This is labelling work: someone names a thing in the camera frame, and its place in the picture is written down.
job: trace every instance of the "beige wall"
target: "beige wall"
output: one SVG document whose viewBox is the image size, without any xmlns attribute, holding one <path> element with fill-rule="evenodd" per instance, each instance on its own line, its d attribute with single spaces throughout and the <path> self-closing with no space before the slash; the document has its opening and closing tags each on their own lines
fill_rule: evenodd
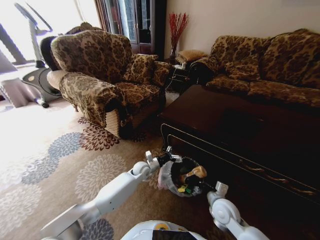
<svg viewBox="0 0 320 240">
<path fill-rule="evenodd" d="M 167 0 L 165 58 L 171 49 L 172 12 L 190 17 L 178 50 L 209 53 L 220 35 L 272 37 L 299 28 L 320 33 L 320 0 Z"/>
</svg>

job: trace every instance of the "floor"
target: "floor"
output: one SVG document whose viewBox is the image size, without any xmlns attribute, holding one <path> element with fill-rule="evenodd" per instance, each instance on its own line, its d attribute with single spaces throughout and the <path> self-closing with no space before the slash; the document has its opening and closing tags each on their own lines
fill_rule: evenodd
<svg viewBox="0 0 320 240">
<path fill-rule="evenodd" d="M 166 94 L 167 104 L 178 97 Z M 63 99 L 45 109 L 0 101 L 0 239 L 41 239 L 40 229 L 74 204 L 85 203 L 118 174 L 162 154 L 156 119 L 123 140 L 92 125 Z M 82 240 L 120 239 L 141 221 L 164 220 L 205 238 L 233 239 L 215 227 L 206 196 L 181 198 L 143 182 L 116 211 L 84 228 Z"/>
</svg>

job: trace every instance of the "glass cabinet door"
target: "glass cabinet door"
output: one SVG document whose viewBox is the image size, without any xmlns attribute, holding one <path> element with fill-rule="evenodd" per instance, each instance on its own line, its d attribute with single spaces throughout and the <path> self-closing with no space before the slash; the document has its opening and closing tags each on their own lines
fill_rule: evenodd
<svg viewBox="0 0 320 240">
<path fill-rule="evenodd" d="M 134 0 L 118 0 L 122 34 L 137 43 L 136 16 Z"/>
<path fill-rule="evenodd" d="M 150 0 L 136 0 L 137 3 L 137 29 L 140 43 L 151 43 Z"/>
<path fill-rule="evenodd" d="M 109 30 L 112 34 L 120 34 L 120 20 L 118 19 L 115 0 L 105 0 L 106 13 L 108 18 Z"/>
</svg>

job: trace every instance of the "floral upholstered sofa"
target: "floral upholstered sofa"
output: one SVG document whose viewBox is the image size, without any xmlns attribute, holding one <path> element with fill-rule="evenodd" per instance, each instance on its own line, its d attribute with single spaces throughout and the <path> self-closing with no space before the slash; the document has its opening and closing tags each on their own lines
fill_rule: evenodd
<svg viewBox="0 0 320 240">
<path fill-rule="evenodd" d="M 166 102 L 171 66 L 133 54 L 129 39 L 102 30 L 63 35 L 51 43 L 60 70 L 48 81 L 91 123 L 126 138 Z"/>
<path fill-rule="evenodd" d="M 320 108 L 320 34 L 307 29 L 273 38 L 220 36 L 190 71 L 193 82 L 213 91 Z"/>
</svg>

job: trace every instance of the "red decorative branches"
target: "red decorative branches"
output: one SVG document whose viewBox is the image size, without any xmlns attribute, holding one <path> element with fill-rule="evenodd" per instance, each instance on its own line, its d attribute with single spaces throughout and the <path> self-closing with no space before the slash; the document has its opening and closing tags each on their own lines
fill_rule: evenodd
<svg viewBox="0 0 320 240">
<path fill-rule="evenodd" d="M 171 46 L 173 48 L 177 47 L 178 40 L 188 25 L 189 15 L 184 13 L 170 13 L 169 14 L 169 23 L 170 23 L 170 31 L 171 31 Z"/>
</svg>

